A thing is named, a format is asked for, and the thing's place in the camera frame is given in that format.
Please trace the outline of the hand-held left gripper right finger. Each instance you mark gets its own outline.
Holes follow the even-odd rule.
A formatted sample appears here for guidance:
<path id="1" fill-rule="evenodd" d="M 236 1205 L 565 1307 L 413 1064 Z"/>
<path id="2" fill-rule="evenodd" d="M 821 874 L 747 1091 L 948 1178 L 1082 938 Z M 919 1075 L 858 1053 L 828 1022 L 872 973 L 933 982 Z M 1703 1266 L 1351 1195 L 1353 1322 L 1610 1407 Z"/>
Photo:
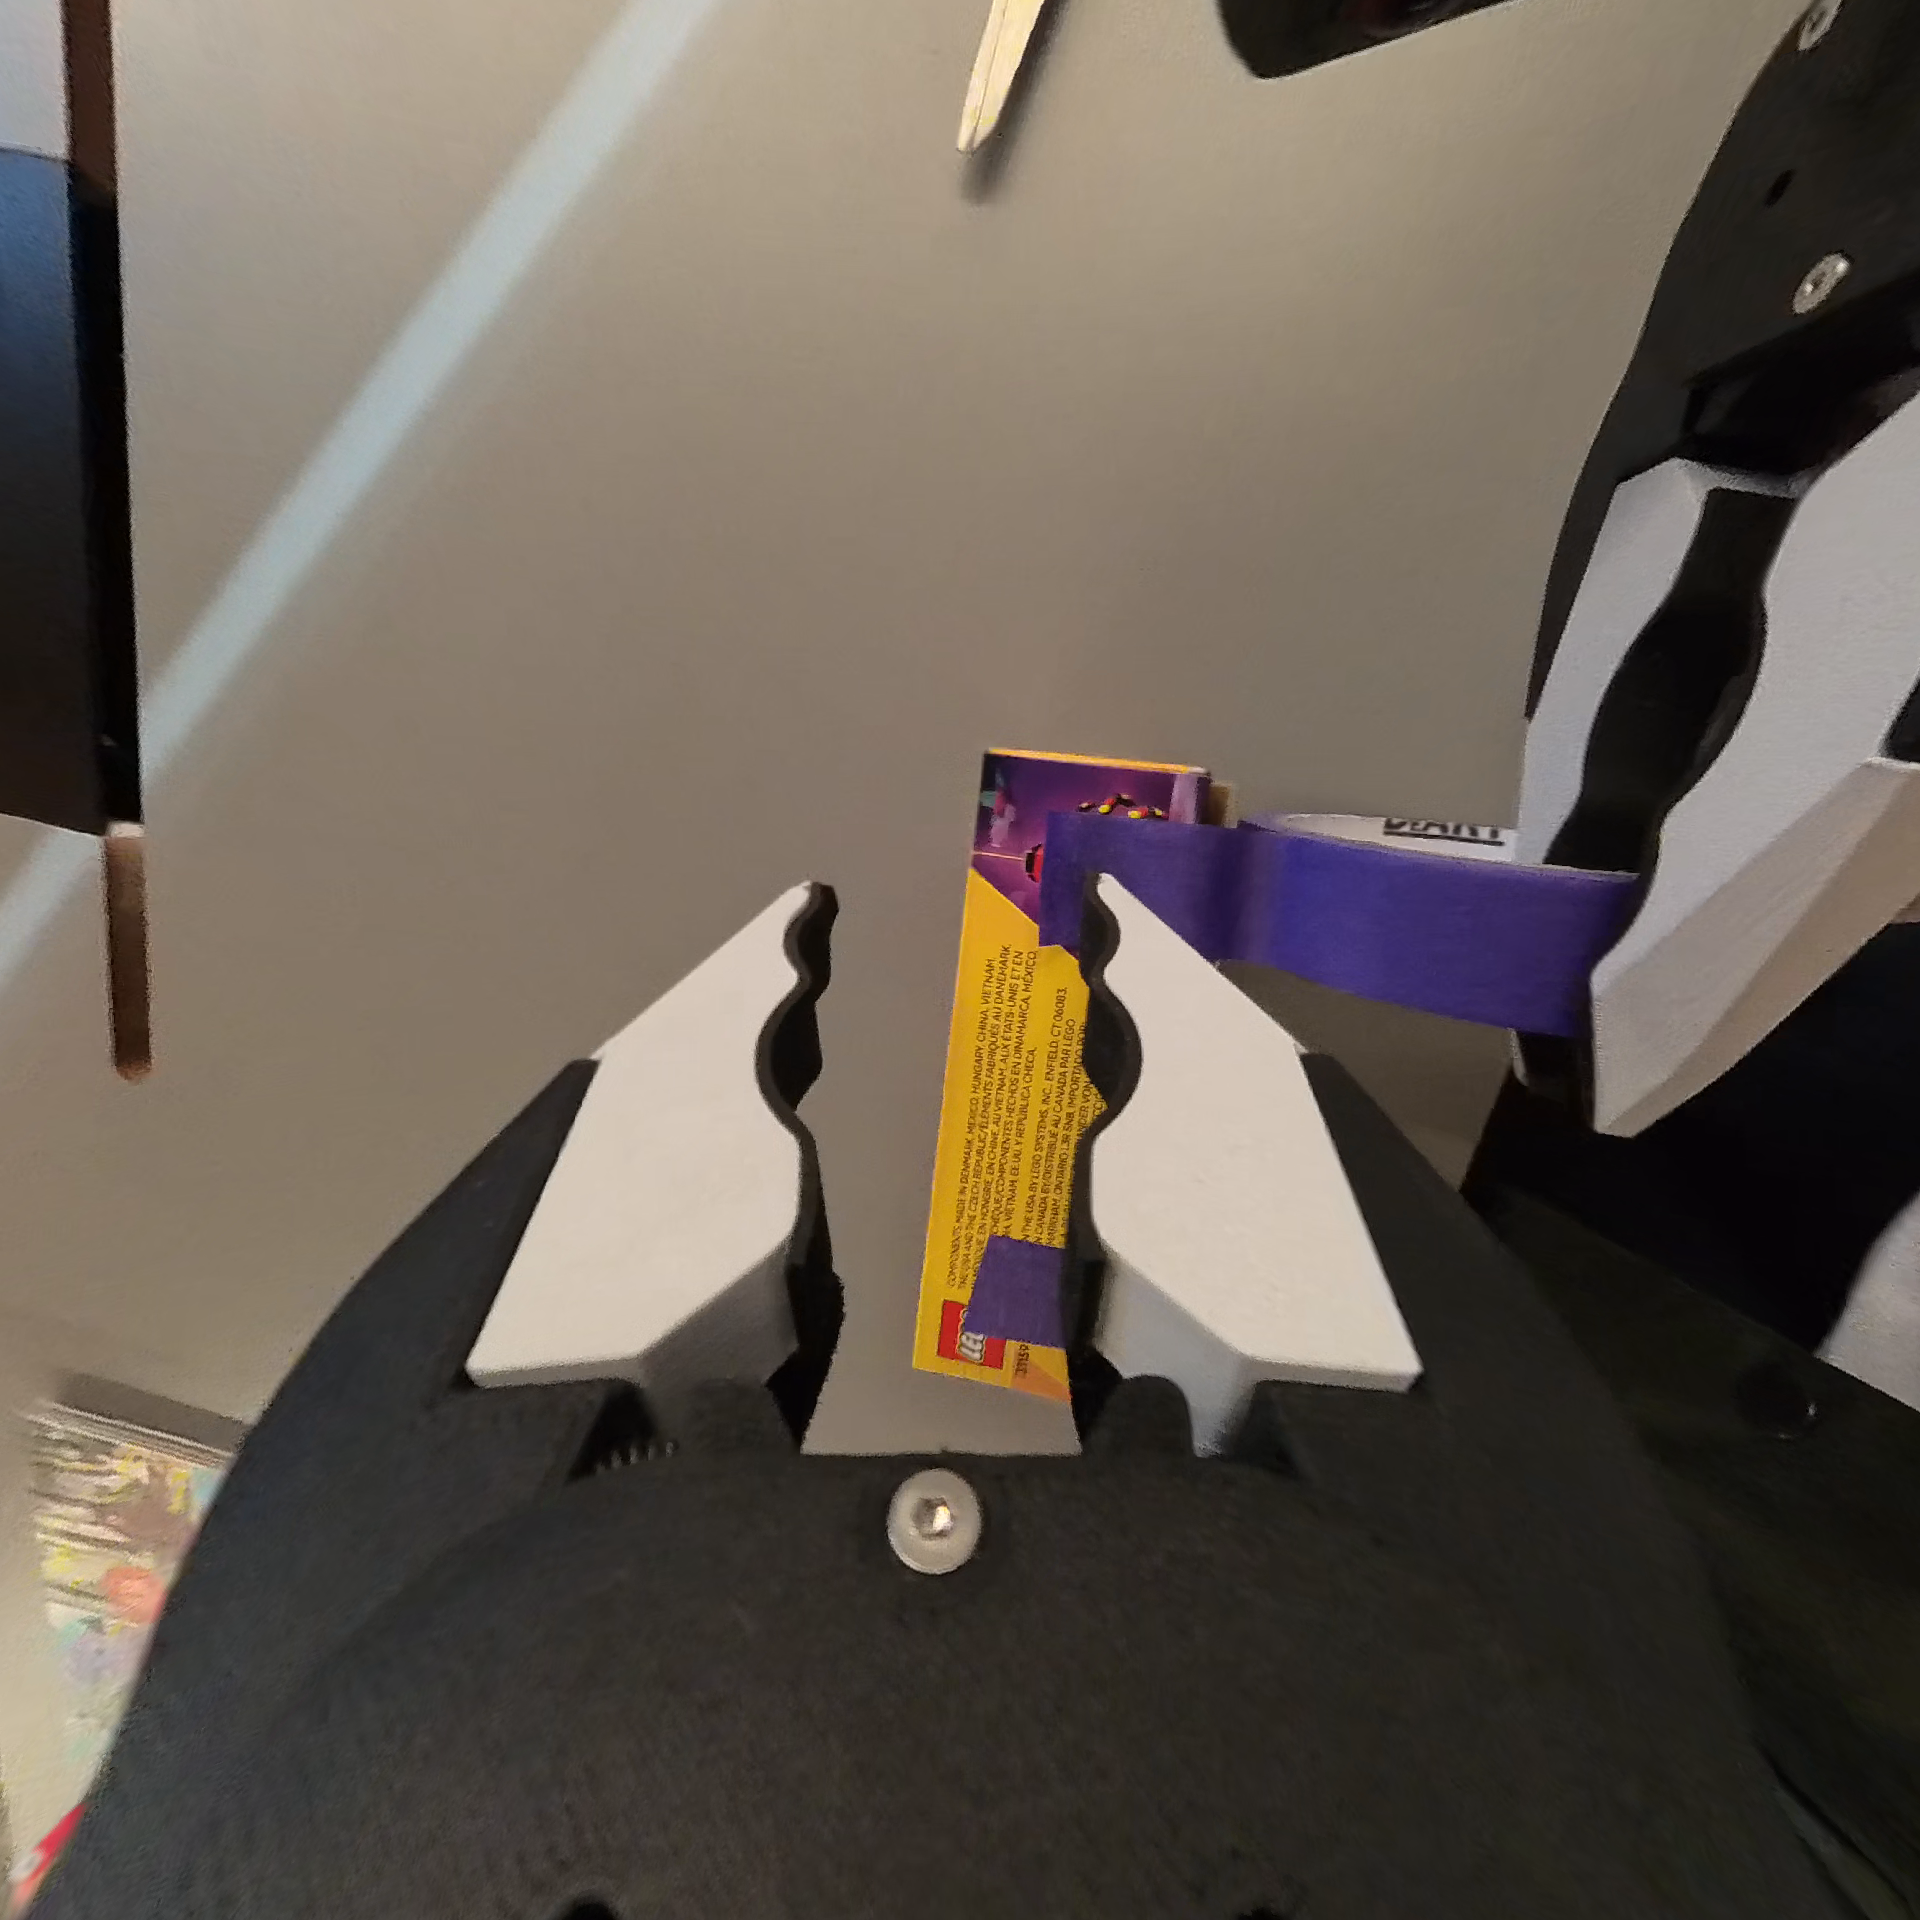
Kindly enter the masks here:
<path id="1" fill-rule="evenodd" d="M 1130 1072 L 1089 1153 L 1095 1354 L 1173 1383 L 1201 1456 L 1261 1384 L 1409 1392 L 1424 1365 L 1303 1047 L 1117 878 L 1089 912 Z"/>

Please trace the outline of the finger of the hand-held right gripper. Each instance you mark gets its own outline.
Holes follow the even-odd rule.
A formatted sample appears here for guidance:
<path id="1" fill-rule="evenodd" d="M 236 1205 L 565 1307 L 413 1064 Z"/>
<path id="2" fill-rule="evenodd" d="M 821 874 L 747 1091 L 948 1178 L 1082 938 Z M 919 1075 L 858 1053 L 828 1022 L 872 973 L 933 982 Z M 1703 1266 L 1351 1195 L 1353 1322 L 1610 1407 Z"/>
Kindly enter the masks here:
<path id="1" fill-rule="evenodd" d="M 1716 469 L 1659 464 L 1613 491 L 1528 720 L 1522 859 L 1640 867 L 1685 704 L 1679 641 L 1659 619 L 1720 488 Z"/>
<path id="2" fill-rule="evenodd" d="M 1916 905 L 1917 421 L 1904 407 L 1802 496 L 1769 563 L 1760 667 L 1668 808 L 1592 982 L 1592 1122 L 1635 1135 L 1735 1067 Z"/>

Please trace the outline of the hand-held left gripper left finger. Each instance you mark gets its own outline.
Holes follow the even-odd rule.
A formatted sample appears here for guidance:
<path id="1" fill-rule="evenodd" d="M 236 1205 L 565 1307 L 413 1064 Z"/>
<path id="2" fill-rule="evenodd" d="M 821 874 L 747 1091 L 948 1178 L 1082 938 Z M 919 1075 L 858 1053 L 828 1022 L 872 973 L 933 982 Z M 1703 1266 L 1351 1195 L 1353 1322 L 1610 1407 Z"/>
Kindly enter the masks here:
<path id="1" fill-rule="evenodd" d="M 833 886 L 787 889 L 595 1050 L 471 1379 L 824 1389 L 841 1281 L 800 1104 L 834 918 Z"/>

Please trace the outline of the yellow purple toy set box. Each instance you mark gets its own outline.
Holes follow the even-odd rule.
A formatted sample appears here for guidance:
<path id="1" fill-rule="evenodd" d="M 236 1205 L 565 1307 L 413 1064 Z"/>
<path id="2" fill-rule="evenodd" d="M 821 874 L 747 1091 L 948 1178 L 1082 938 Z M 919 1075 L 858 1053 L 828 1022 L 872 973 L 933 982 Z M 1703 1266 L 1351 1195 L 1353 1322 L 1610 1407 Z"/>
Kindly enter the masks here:
<path id="1" fill-rule="evenodd" d="M 1211 785 L 1173 760 L 1007 750 L 981 760 L 915 1320 L 923 1374 L 1071 1397 L 1056 1333 L 992 1333 L 975 1304 L 1004 1241 L 1013 1280 L 1059 1302 L 1072 1157 L 1103 1113 L 1084 1067 L 1085 979 L 1067 949 L 1041 938 L 1048 826 L 1056 814 L 1195 825 Z"/>

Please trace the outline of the purple tape roll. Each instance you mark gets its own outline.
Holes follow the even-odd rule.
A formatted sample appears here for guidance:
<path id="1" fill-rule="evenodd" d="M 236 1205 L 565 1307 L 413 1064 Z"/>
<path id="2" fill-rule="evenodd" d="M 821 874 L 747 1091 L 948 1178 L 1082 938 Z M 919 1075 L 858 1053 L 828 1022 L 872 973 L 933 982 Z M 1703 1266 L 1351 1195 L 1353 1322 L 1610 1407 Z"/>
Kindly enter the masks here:
<path id="1" fill-rule="evenodd" d="M 1042 944 L 1080 946 L 1090 874 L 1115 878 L 1209 962 L 1368 1001 L 1571 1039 L 1625 931 L 1633 874 L 1522 864 L 1491 843 L 1056 811 L 1041 839 Z"/>

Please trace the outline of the grey yellow scissors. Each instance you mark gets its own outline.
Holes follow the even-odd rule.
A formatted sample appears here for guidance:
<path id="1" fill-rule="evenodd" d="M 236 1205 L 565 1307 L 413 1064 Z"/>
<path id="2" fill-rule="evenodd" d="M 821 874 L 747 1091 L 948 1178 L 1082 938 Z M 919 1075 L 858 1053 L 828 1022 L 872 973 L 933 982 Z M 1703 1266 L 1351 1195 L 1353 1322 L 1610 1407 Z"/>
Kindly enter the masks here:
<path id="1" fill-rule="evenodd" d="M 1044 9 L 1042 0 L 989 1 L 956 130 L 957 152 L 978 152 L 997 131 Z"/>

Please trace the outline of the person's white shirt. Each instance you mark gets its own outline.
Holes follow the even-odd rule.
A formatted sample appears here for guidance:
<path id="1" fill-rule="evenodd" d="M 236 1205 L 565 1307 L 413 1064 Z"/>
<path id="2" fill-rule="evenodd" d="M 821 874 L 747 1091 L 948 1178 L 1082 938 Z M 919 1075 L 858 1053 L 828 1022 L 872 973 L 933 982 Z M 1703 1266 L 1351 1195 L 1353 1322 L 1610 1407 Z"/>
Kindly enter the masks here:
<path id="1" fill-rule="evenodd" d="M 1917 1195 L 1871 1246 L 1817 1354 L 1917 1407 Z"/>

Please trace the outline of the colourful printed box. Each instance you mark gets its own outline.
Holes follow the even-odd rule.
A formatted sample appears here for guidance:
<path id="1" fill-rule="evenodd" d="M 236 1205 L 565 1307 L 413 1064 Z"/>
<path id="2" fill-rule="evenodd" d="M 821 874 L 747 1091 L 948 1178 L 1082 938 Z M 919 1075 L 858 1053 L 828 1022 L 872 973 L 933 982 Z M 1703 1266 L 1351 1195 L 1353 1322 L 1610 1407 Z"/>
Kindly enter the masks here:
<path id="1" fill-rule="evenodd" d="M 4 1409 L 2 1742 L 17 1845 L 106 1757 L 248 1421 L 33 1367 Z"/>

